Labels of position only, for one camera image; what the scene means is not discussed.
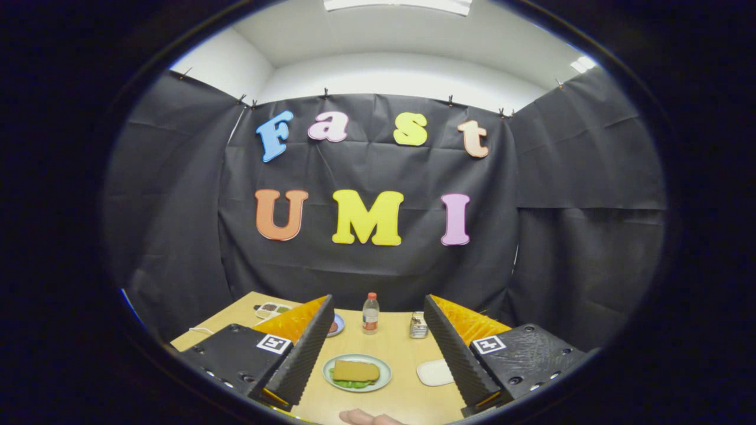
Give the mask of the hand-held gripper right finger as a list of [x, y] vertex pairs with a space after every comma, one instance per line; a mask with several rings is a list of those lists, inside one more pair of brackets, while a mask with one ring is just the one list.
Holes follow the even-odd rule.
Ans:
[[499, 408], [560, 380], [586, 353], [538, 325], [503, 325], [429, 294], [425, 321], [470, 417]]

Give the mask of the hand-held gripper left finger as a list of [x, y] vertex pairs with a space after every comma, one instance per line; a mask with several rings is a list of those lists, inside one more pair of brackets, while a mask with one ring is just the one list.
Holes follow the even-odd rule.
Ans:
[[220, 387], [290, 412], [301, 401], [333, 309], [327, 294], [251, 328], [231, 323], [180, 355]]

